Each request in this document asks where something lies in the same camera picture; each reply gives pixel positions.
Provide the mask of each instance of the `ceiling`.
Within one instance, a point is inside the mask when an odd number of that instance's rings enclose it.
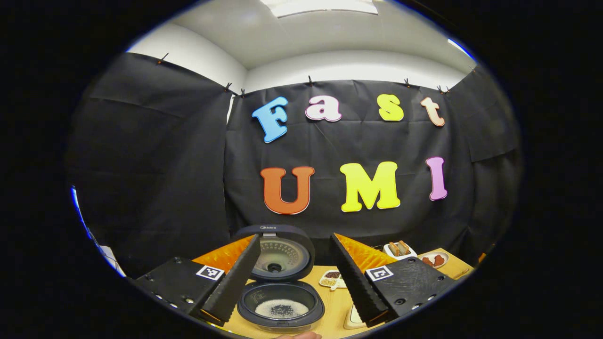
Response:
[[[420,14],[388,0],[373,0],[378,14],[300,13],[280,19],[260,0],[211,0],[170,22],[218,45],[245,68],[297,55],[369,49],[416,55],[467,73],[475,62]]]

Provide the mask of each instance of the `foam letter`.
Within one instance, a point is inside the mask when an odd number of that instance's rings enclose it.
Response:
[[[335,122],[341,119],[339,113],[339,101],[328,95],[319,95],[317,97],[310,98],[312,104],[306,109],[306,116],[312,120],[322,120]]]
[[[262,128],[264,129],[264,142],[266,144],[278,139],[285,133],[287,133],[287,127],[279,125],[277,120],[281,120],[282,122],[287,121],[287,113],[283,109],[283,107],[289,103],[287,99],[284,97],[278,97],[266,105],[256,109],[251,116],[257,118]]]
[[[435,102],[431,101],[431,98],[427,97],[423,99],[423,101],[421,101],[421,106],[427,109],[427,115],[429,115],[429,119],[431,120],[431,122],[434,123],[434,125],[439,127],[442,127],[444,125],[444,118],[440,118],[438,116],[437,109],[439,109],[440,106]]]
[[[298,214],[310,204],[310,176],[314,174],[312,167],[295,167],[291,173],[297,177],[297,199],[288,203],[280,196],[280,181],[286,171],[282,168],[264,168],[260,175],[264,178],[264,203],[277,214]]]
[[[382,94],[377,97],[379,115],[386,121],[400,121],[404,118],[404,111],[400,106],[400,99],[393,94]]]
[[[377,207],[379,209],[396,208],[400,206],[400,199],[396,194],[396,169],[395,162],[382,162],[377,167],[373,180],[368,177],[359,163],[347,163],[339,170],[346,175],[346,203],[341,206],[344,212],[357,212],[362,209],[358,202],[358,194],[367,209],[373,208],[377,195],[380,193]]]
[[[435,201],[446,198],[448,191],[444,189],[444,173],[442,172],[444,159],[431,157],[425,160],[425,163],[431,170],[431,194],[429,194],[429,199]]]

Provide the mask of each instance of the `clip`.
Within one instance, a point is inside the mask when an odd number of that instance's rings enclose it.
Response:
[[[163,59],[165,59],[165,57],[167,57],[167,56],[168,56],[168,54],[169,54],[169,52],[167,52],[167,53],[166,53],[166,54],[165,54],[165,55],[164,55],[164,56],[161,58],[161,60],[159,60],[159,61],[157,62],[157,65],[159,65],[159,64],[160,64],[160,63],[163,61]]]

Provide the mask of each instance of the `rice cooker lid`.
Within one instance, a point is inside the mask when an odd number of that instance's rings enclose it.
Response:
[[[291,282],[307,276],[314,266],[314,245],[303,230],[291,225],[254,225],[233,239],[260,235],[260,256],[251,271],[259,282]]]

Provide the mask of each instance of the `white bowl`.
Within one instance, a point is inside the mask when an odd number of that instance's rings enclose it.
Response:
[[[406,259],[406,258],[416,257],[417,256],[416,252],[412,249],[412,247],[408,246],[408,250],[409,250],[410,254],[395,256],[394,253],[391,251],[389,244],[385,244],[383,246],[383,253],[387,254],[388,256],[390,256],[390,257],[392,257],[392,258],[394,258],[396,260],[402,260],[402,259]]]
[[[429,252],[429,253],[425,253],[424,255],[421,255],[419,258],[419,260],[423,260],[423,258],[427,257],[429,260],[431,260],[431,262],[435,262],[435,256],[436,255],[441,255],[442,258],[444,258],[444,263],[438,266],[434,266],[434,268],[440,268],[444,265],[446,265],[446,263],[448,262],[448,254],[444,253],[444,252],[438,252],[438,251],[434,251],[434,252]]]

